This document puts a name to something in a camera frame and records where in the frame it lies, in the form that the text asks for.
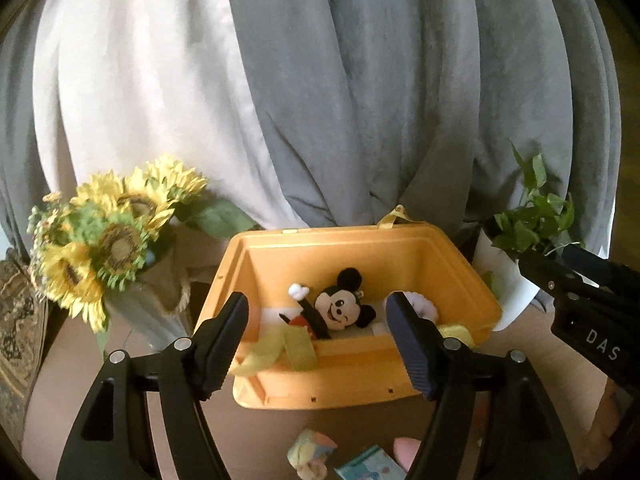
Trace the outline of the person's right hand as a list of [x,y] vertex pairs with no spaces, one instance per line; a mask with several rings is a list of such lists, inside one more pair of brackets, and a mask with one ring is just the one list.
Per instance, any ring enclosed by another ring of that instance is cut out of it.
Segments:
[[611,455],[611,439],[626,412],[624,398],[628,398],[628,394],[608,378],[591,427],[578,452],[580,471],[596,470]]

